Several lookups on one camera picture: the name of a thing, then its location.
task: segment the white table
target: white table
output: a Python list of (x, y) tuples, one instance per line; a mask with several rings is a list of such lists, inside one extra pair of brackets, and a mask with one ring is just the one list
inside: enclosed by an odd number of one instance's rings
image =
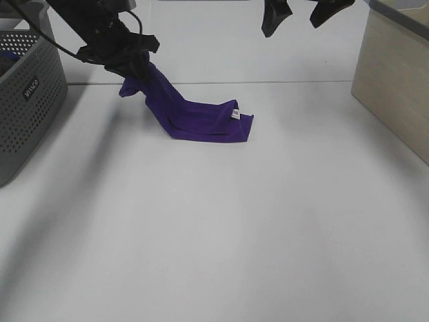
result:
[[(138, 1), (144, 32), (161, 43), (153, 61), (173, 83), (351, 81), (369, 12), (358, 0), (315, 30), (313, 1), (290, 1), (294, 14), (266, 39), (261, 31), (263, 0)], [(72, 51), (84, 43), (50, 12), (58, 42)], [(137, 24), (121, 15), (131, 30)], [(102, 67), (61, 54), (70, 83), (121, 83)]]
[(0, 189), (0, 321), (428, 320), (429, 168), (350, 82), (178, 88), (237, 98), (249, 141), (70, 87)]

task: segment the purple towel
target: purple towel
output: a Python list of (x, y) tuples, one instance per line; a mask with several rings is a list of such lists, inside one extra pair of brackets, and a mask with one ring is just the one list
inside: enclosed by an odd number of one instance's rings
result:
[(232, 118), (234, 110), (239, 109), (236, 100), (220, 105), (187, 101), (151, 62), (148, 70), (148, 83), (127, 77), (119, 94), (127, 97), (142, 91), (146, 105), (172, 138), (220, 143), (247, 141), (253, 115)]

